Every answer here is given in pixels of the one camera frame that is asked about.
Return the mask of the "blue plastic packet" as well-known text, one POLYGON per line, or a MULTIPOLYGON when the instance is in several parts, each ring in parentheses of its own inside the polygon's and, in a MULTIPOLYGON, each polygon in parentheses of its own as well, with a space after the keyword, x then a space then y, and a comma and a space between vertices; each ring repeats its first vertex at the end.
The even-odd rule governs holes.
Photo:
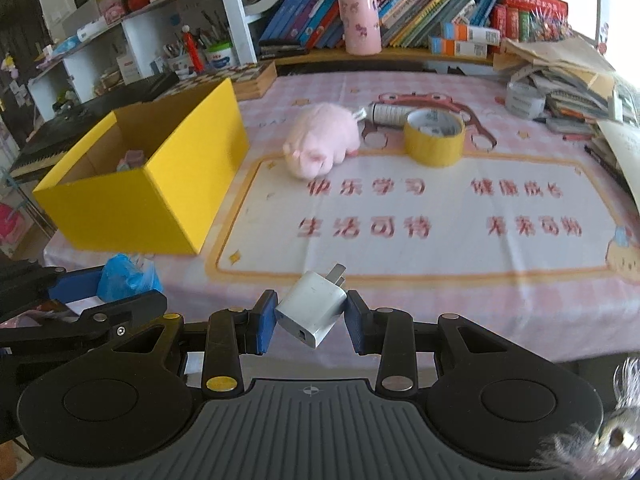
POLYGON ((117 254, 104 264, 96 296, 104 302, 112 302, 152 290, 163 291, 154 261, 142 255, 117 254))

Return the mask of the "small white charger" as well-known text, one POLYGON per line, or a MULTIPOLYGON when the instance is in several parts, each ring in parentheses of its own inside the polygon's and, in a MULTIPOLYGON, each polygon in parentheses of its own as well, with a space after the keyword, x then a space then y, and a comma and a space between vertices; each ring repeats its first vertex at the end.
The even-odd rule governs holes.
POLYGON ((309 348, 318 348, 343 313, 346 266, 337 263, 326 275, 306 272, 276 307, 278 323, 309 348))

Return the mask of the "grey toy truck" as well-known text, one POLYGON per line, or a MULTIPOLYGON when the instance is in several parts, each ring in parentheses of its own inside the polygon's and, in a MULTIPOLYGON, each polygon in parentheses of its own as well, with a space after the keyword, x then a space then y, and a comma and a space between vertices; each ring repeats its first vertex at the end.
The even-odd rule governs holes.
POLYGON ((142 167, 146 163, 146 157, 142 150, 126 151, 124 157, 118 162, 116 171, 128 171, 142 167))

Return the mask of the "yellow tape roll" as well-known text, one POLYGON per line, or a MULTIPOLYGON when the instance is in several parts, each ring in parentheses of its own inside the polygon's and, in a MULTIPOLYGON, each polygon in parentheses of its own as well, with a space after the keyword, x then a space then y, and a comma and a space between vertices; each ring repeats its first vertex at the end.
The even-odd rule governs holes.
POLYGON ((404 141, 415 162, 431 168, 454 166, 463 154, 465 125, 446 110, 419 108, 406 118, 404 141))

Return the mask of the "pink plush pig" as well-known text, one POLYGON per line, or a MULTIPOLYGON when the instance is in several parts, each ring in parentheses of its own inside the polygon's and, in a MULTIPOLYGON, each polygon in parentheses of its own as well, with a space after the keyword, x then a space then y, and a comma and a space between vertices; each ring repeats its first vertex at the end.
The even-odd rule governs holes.
POLYGON ((294 177, 312 180, 326 176, 347 157, 357 155, 360 144, 354 112, 341 105, 320 103, 297 116, 282 151, 294 177))

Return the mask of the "white spray bottle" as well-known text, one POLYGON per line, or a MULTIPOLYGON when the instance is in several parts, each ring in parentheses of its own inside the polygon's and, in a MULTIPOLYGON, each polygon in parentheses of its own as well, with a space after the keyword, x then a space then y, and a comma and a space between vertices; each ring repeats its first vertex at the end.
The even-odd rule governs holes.
POLYGON ((414 110, 412 106, 372 103, 352 112, 352 117, 357 122, 367 120, 377 126, 402 128, 414 110))

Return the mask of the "yellow cardboard box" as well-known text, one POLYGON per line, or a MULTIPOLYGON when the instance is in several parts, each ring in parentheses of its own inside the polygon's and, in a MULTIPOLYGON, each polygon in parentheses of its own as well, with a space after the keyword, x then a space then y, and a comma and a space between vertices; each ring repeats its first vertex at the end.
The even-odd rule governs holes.
POLYGON ((75 248, 196 255, 250 148, 232 83, 113 110, 34 189, 75 248), (116 171, 126 151, 146 163, 116 171))

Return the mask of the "black electronic keyboard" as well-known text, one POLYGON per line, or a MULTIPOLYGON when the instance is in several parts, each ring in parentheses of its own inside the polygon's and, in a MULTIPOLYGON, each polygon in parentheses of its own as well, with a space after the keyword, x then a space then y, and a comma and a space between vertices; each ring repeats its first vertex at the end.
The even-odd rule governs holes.
POLYGON ((119 86, 72 107, 45 122, 20 151, 9 175, 16 182, 40 180, 87 132, 112 110, 151 102, 178 84, 175 72, 162 73, 119 86))

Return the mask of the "pink checkered tablecloth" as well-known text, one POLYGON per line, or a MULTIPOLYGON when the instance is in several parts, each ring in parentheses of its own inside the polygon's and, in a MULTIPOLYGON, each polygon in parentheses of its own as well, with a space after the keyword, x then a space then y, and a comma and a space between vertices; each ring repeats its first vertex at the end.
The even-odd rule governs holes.
POLYGON ((81 250, 56 227, 48 259, 73 269, 148 256, 169 307, 190 321, 341 263, 372 307, 421 321, 457 312, 552 361, 636 351, 634 202, 582 148, 506 114, 502 95, 491 81, 436 74, 280 78, 237 100, 250 148, 198 254, 81 250), (461 106, 494 138, 468 136, 454 166, 430 168, 400 131, 378 130, 325 177, 288 173, 282 145, 302 110, 395 98, 461 106))

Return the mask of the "chessboard box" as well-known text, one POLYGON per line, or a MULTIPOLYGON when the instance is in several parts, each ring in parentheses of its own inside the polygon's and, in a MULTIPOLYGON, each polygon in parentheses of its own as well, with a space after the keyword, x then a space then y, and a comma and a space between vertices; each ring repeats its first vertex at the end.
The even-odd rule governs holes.
POLYGON ((186 78, 167 90, 163 96, 173 96, 198 87, 215 89, 218 84, 229 79, 238 101, 257 100, 265 95, 277 76, 277 65, 273 61, 233 66, 186 78))

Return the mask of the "white tape roll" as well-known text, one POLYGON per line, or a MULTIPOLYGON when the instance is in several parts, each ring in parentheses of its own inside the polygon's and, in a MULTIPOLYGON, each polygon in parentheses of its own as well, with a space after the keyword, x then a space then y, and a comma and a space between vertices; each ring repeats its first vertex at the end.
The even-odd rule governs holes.
POLYGON ((506 86, 506 109, 514 116, 533 120, 544 114, 546 97, 535 87, 521 82, 506 86))

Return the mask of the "white jar green lid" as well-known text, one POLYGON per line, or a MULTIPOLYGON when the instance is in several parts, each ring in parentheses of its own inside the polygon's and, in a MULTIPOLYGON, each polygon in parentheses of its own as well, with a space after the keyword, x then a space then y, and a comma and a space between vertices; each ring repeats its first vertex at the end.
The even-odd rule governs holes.
POLYGON ((205 51, 206 66, 210 70, 225 70, 238 65, 234 47, 230 41, 218 42, 205 51))

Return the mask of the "stack of papers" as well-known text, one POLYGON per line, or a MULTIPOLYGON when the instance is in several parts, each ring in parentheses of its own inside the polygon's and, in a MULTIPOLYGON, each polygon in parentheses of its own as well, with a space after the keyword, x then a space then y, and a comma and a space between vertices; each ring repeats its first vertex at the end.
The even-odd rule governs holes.
POLYGON ((583 136, 592 156, 634 200, 639 198, 639 91, 588 42, 503 40, 492 59, 509 82, 546 97, 537 119, 561 136, 583 136))

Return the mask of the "pink cylinder cup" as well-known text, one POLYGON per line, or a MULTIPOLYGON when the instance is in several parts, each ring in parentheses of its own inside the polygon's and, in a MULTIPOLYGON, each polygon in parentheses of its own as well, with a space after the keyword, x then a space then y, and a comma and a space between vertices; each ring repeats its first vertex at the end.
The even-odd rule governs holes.
POLYGON ((338 0, 345 50, 358 56, 382 51, 378 0, 338 0))

